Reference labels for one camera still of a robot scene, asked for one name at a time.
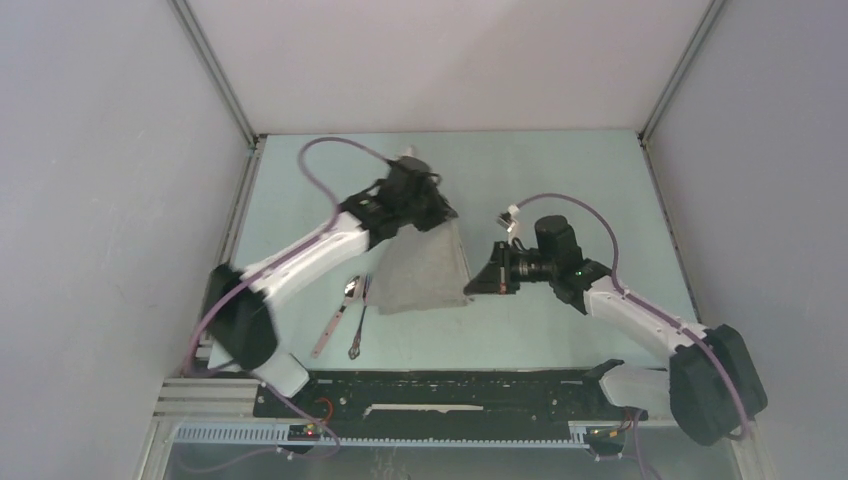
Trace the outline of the grey cloth napkin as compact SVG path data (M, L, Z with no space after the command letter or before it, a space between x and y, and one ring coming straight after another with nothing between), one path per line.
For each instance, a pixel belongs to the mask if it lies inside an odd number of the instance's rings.
M457 219L427 232L408 225L377 262L368 303L382 315L464 307L469 281Z

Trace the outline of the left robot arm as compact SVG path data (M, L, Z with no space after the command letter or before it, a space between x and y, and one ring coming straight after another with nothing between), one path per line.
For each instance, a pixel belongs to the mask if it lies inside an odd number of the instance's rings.
M271 386L278 404L304 416L316 403L308 370L279 344L274 311L338 265L412 226L428 232L456 218L440 177L420 159L389 163L386 177L337 204L309 236L244 269L217 266L209 276L202 322L219 352Z

